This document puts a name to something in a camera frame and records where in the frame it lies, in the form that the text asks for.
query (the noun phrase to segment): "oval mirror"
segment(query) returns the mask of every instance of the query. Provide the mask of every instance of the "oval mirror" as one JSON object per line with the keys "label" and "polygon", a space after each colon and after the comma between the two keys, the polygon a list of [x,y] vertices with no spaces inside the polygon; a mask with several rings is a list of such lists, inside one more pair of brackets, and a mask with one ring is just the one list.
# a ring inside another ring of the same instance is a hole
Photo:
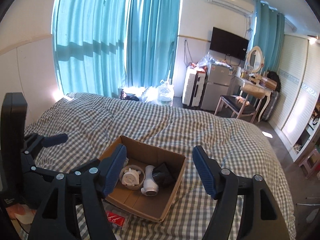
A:
{"label": "oval mirror", "polygon": [[247,55],[246,65],[252,73],[260,71],[263,64],[263,54],[259,46],[253,47]]}

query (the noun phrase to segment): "television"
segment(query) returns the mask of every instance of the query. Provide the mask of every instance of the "television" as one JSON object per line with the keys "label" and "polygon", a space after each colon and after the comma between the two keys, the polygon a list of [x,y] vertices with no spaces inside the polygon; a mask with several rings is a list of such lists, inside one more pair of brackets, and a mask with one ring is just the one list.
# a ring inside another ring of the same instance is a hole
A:
{"label": "television", "polygon": [[233,33],[213,28],[210,50],[245,60],[249,41]]}

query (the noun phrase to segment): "cardboard box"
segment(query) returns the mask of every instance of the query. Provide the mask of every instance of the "cardboard box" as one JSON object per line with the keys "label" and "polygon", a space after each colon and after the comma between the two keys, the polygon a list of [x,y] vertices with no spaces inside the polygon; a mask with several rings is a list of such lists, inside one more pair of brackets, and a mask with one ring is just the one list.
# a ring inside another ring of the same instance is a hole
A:
{"label": "cardboard box", "polygon": [[186,166],[185,156],[121,135],[104,151],[99,159],[102,160],[109,157],[119,143],[124,144],[127,148],[129,165],[134,164],[145,169],[148,165],[157,167],[166,162],[168,169],[177,181],[167,188],[159,187],[159,192],[155,196],[145,196],[140,190],[130,190],[118,181],[115,189],[106,200],[136,216],[154,222],[162,222],[180,185]]}

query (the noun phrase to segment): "white air conditioner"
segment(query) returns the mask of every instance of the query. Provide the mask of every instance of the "white air conditioner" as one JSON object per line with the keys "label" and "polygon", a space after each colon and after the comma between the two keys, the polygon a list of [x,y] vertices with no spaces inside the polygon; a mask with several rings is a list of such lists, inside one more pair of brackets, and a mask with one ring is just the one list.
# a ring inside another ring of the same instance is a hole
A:
{"label": "white air conditioner", "polygon": [[243,0],[208,0],[208,2],[235,11],[246,17],[250,17],[254,12],[254,5]]}

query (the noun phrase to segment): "bed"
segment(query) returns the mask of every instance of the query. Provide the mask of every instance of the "bed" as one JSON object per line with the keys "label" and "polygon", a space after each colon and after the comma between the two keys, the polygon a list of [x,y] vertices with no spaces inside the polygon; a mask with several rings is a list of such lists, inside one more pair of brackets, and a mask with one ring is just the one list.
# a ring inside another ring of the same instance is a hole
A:
{"label": "bed", "polygon": [[[69,172],[97,158],[119,135],[164,148],[187,158],[181,185],[168,215],[162,223],[131,217],[126,231],[118,230],[122,240],[201,239],[209,224],[215,201],[207,195],[192,162],[192,149],[201,145],[210,158],[236,175],[261,174],[270,187],[295,239],[295,218],[289,187],[270,143],[255,125],[236,119],[170,106],[123,101],[95,94],[71,93],[26,128],[52,136],[67,133],[68,141],[44,148],[36,159],[39,167]],[[236,239],[243,198],[237,208],[229,239]],[[89,239],[81,206],[77,206],[82,239]]]}

